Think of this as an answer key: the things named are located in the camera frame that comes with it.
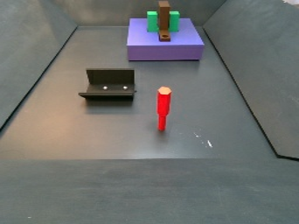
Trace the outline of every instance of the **white mark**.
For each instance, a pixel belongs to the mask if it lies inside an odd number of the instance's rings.
[[[213,145],[212,145],[212,141],[209,140],[209,145],[210,145],[210,147],[213,148]]]
[[[299,106],[299,98],[297,96],[289,95],[289,98],[294,101],[297,106]]]

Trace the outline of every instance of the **green block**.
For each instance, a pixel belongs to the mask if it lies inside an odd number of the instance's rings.
[[[157,11],[147,12],[147,31],[149,32],[159,32],[158,12]]]
[[[180,31],[180,23],[181,23],[181,12],[180,11],[171,11],[170,12],[170,32],[178,32]]]

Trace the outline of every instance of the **table surface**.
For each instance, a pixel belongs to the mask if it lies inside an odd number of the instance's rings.
[[[127,61],[127,27],[81,27],[0,136],[0,158],[277,158],[210,40],[201,61]],[[86,101],[87,68],[135,69],[135,99]],[[173,89],[166,132],[157,90]]]

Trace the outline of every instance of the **purple box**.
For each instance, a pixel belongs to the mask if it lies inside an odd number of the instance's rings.
[[[161,42],[158,32],[147,32],[146,18],[131,18],[127,35],[129,60],[200,60],[205,44],[193,21],[181,19],[173,41]]]

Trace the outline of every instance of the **black bracket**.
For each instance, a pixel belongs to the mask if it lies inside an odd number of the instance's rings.
[[[87,69],[89,90],[79,95],[87,99],[135,97],[135,69],[94,68]]]

